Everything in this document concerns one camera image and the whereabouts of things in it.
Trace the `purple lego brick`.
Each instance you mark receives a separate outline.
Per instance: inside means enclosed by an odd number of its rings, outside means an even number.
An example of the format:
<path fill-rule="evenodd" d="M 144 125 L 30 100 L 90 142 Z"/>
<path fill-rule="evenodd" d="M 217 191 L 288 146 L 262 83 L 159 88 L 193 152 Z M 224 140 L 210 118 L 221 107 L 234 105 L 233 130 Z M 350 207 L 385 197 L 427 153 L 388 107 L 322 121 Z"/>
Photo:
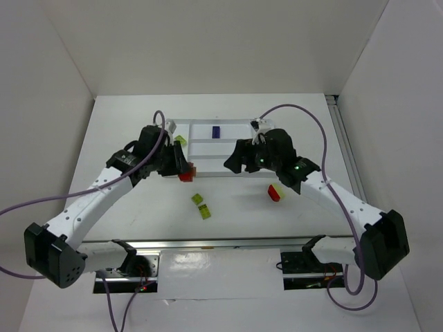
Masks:
<path fill-rule="evenodd" d="M 220 127 L 213 126 L 212 127 L 212 139 L 218 139 L 218 138 L 220 138 Z"/>

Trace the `red lego brick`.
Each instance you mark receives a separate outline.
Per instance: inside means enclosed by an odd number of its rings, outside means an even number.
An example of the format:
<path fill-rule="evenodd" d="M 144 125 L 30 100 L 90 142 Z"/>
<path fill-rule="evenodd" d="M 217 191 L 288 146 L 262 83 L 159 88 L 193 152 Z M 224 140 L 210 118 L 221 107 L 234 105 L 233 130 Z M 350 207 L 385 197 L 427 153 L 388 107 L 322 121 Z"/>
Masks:
<path fill-rule="evenodd" d="M 190 183 L 190 182 L 193 182 L 193 179 L 194 179 L 194 178 L 192 178 L 192 177 L 190 176 L 189 171 L 186 172 L 186 173 L 179 174 L 179 180 L 180 180 L 181 182 L 184 182 L 184 183 Z"/>

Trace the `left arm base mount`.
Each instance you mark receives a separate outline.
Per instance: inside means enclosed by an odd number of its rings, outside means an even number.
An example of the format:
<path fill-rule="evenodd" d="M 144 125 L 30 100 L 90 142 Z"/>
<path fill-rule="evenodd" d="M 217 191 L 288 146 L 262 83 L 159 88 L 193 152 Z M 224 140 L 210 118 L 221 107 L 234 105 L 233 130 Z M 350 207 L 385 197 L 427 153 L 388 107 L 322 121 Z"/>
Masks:
<path fill-rule="evenodd" d="M 111 294 L 129 294 L 140 287 L 140 293 L 156 293 L 158 290 L 160 254 L 149 252 L 138 255 L 129 272 L 106 269 L 104 278 Z"/>

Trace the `pale yellow lego brick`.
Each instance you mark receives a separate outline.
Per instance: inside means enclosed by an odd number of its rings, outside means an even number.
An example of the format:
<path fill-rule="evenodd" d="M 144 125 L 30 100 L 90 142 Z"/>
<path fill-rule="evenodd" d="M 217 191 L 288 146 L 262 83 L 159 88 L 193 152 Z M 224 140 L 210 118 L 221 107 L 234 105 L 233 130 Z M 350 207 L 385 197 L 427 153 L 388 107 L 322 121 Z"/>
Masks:
<path fill-rule="evenodd" d="M 175 136 L 174 141 L 179 142 L 182 146 L 186 146 L 188 144 L 188 141 L 181 135 Z"/>

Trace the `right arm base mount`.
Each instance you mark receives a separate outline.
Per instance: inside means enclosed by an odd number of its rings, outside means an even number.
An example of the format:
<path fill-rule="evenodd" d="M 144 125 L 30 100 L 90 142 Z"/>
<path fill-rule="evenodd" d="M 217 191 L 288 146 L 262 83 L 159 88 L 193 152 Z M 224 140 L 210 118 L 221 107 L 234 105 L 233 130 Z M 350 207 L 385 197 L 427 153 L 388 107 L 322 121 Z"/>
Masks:
<path fill-rule="evenodd" d="M 332 287 L 343 288 L 343 267 L 340 264 L 309 263 L 302 252 L 281 252 L 280 262 L 275 267 L 282 272 L 286 291 L 327 288 L 328 283 L 338 278 Z"/>

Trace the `orange lego plate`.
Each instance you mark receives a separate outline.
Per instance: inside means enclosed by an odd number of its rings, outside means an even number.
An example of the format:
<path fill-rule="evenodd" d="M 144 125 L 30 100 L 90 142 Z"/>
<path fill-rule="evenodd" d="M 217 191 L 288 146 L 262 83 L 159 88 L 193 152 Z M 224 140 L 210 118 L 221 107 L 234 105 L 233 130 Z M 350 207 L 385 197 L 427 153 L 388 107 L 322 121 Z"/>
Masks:
<path fill-rule="evenodd" d="M 197 174 L 197 168 L 194 166 L 194 163 L 189 162 L 188 164 L 190 166 L 189 174 L 192 178 L 194 178 Z"/>

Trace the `yellow-green long lego brick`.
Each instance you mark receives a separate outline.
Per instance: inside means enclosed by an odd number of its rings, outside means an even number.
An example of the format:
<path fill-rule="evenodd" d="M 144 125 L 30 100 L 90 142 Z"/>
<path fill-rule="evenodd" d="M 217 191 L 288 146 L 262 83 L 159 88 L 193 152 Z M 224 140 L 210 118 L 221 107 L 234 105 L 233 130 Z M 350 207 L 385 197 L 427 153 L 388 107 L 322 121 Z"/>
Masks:
<path fill-rule="evenodd" d="M 211 217 L 210 210 L 209 210 L 209 208 L 208 208 L 208 206 L 206 204 L 199 205 L 198 209 L 199 209 L 199 213 L 201 215 L 201 218 L 203 220 L 208 219 L 208 218 Z"/>

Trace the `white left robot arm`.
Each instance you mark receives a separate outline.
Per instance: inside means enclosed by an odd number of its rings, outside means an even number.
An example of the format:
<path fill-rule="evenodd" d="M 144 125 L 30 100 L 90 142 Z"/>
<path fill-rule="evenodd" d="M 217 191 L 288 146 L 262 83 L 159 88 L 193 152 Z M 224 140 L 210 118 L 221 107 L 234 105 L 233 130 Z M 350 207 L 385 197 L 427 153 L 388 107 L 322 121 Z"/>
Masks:
<path fill-rule="evenodd" d="M 177 176 L 191 171 L 180 143 L 173 139 L 175 129 L 173 120 L 164 128 L 147 125 L 138 140 L 107 161 L 88 194 L 44 225 L 29 225 L 24 232 L 27 264 L 60 288 L 97 270 L 129 274 L 141 262 L 131 245 L 118 239 L 86 245 L 83 240 L 107 210 L 151 172 Z"/>

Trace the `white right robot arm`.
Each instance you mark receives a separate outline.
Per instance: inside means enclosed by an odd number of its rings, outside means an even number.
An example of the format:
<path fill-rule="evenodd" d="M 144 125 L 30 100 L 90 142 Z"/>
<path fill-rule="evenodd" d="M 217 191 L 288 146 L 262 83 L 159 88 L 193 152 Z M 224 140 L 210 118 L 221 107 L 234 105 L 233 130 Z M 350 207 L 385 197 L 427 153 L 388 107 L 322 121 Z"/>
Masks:
<path fill-rule="evenodd" d="M 239 139 L 224 167 L 235 174 L 261 169 L 275 172 L 284 186 L 351 221 L 356 238 L 318 235 L 303 246 L 311 264 L 355 265 L 379 281 L 410 252 L 400 213 L 372 207 L 323 175 L 316 163 L 297 155 L 292 139 L 283 129 L 260 134 L 257 140 Z"/>

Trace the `yellow-green square lego brick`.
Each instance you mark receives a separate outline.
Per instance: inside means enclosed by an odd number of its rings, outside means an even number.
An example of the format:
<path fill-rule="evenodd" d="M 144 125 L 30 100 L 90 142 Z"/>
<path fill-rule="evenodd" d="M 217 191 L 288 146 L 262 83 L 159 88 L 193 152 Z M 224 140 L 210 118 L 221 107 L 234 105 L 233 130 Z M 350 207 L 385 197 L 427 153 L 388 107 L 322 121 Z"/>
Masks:
<path fill-rule="evenodd" d="M 201 203 L 203 203 L 204 198 L 200 194 L 194 194 L 191 197 L 191 200 L 195 205 L 200 205 Z"/>

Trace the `red and yellow lego block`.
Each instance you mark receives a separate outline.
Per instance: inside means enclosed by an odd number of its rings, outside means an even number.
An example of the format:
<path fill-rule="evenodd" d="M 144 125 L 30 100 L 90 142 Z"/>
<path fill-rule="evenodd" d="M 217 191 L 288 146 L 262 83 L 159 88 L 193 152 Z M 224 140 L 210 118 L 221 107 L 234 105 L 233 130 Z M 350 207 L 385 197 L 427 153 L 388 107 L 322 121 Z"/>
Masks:
<path fill-rule="evenodd" d="M 267 193 L 272 201 L 274 202 L 280 202 L 282 199 L 285 198 L 285 192 L 277 183 L 272 183 L 268 186 Z"/>

